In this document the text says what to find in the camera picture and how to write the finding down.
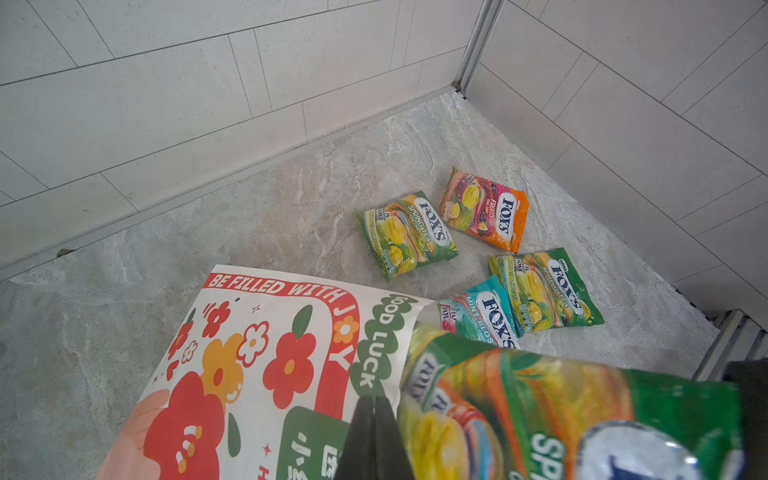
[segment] fox's spring tea candy bag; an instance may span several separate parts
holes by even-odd
[[[359,213],[357,220],[387,282],[458,255],[448,228],[422,191]]]

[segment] dark object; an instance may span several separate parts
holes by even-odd
[[[360,397],[335,480],[415,480],[386,397]]]
[[[740,478],[768,478],[768,359],[730,362],[723,380],[739,386],[745,456]]]

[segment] teal candy bag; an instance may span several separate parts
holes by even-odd
[[[520,348],[509,296],[495,276],[464,293],[439,300],[437,305],[443,330],[470,340]]]

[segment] candy bag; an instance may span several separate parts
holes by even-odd
[[[518,336],[561,326],[603,323],[565,248],[491,256],[488,263],[509,295]]]
[[[439,300],[440,327],[470,340],[518,349],[509,297],[491,276],[466,292]]]
[[[728,383],[417,326],[400,388],[416,480],[733,480],[742,463],[738,391]]]
[[[448,228],[422,191],[359,213],[357,220],[387,282],[458,255]]]
[[[453,167],[440,201],[440,216],[453,229],[517,253],[528,218],[528,197]]]

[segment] orange flower illustration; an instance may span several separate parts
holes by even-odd
[[[243,336],[235,333],[222,344],[215,339],[203,353],[203,381],[205,394],[214,394],[222,404],[234,403],[243,389],[243,367],[237,362],[237,348]]]
[[[352,342],[355,333],[360,329],[360,325],[355,322],[351,315],[348,315],[344,317],[344,320],[334,323],[333,329],[336,331],[333,335],[334,343],[349,343]]]

